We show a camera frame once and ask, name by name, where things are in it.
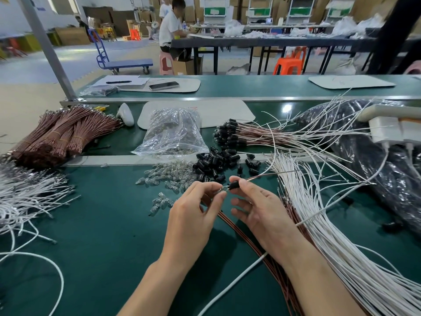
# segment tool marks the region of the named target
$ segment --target floor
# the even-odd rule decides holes
[[[150,75],[159,75],[159,45],[153,41],[106,42],[108,55],[113,60],[152,58],[154,66]],[[55,49],[74,89],[78,89],[101,75],[111,74],[98,68],[97,51],[94,45],[58,47]],[[225,74],[233,66],[249,62],[248,49],[224,49],[218,56],[218,73]],[[334,55],[327,74],[334,74],[335,68],[346,59],[346,55]],[[251,73],[257,74],[259,57],[253,57]],[[366,56],[356,59],[357,69],[363,65]],[[323,55],[310,57],[306,74],[319,71]],[[275,68],[277,58],[269,58],[267,73]],[[0,61],[0,153],[9,151],[14,144],[32,131],[45,110],[60,108],[59,101],[64,93],[57,83],[44,54],[31,53],[24,58]],[[121,69],[121,74],[143,74],[142,68]],[[213,74],[213,55],[206,54],[203,74]]]

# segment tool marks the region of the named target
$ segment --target table leg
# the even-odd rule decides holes
[[[259,69],[257,70],[257,75],[260,75],[260,71],[262,69],[263,54],[264,54],[264,46],[262,46],[262,52],[260,53]]]
[[[329,51],[328,59],[326,60],[325,66],[323,67],[322,75],[326,73],[326,69],[328,68],[330,58],[332,57],[332,54],[334,53],[334,47],[332,47]]]
[[[250,65],[248,66],[248,71],[251,71],[251,60],[253,59],[253,47],[250,48]]]
[[[362,66],[362,69],[361,69],[361,71],[364,71],[365,70],[365,68],[366,68],[366,66],[367,66],[367,64],[368,64],[368,61],[370,61],[370,59],[371,59],[371,56],[373,55],[373,53],[372,52],[370,52],[370,54],[368,55],[368,57],[367,57],[367,60],[365,61],[365,63],[364,63],[364,65]]]
[[[306,68],[307,68],[307,63],[309,62],[309,58],[310,58],[310,53],[312,52],[313,47],[309,47],[309,52],[307,53],[307,58],[306,61],[304,62],[304,67],[303,67],[303,72],[302,74],[306,73]]]
[[[218,47],[213,48],[213,73],[218,75]]]
[[[319,74],[322,73],[323,71],[323,67],[325,66],[326,58],[328,57],[329,52],[330,52],[330,47],[328,47],[328,49],[326,50],[325,57],[323,58],[322,65],[320,66],[320,69],[319,69]]]
[[[194,65],[194,74],[197,75],[197,58],[199,57],[199,48],[193,47],[193,65]]]
[[[269,62],[269,54],[270,54],[270,48],[271,48],[271,46],[268,48],[268,53],[267,53],[267,57],[266,57],[266,63],[265,63],[265,65],[264,65],[264,71],[266,72],[266,70],[267,70],[267,63]]]

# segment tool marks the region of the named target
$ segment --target smartphone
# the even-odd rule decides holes
[[[179,88],[179,87],[180,85],[177,82],[166,82],[166,83],[149,85],[149,88],[151,89],[151,91],[166,90],[168,88]]]

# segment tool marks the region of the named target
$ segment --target black hair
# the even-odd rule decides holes
[[[171,4],[173,5],[173,10],[174,8],[181,8],[181,9],[185,9],[186,8],[186,2],[184,0],[173,0],[171,2]]]

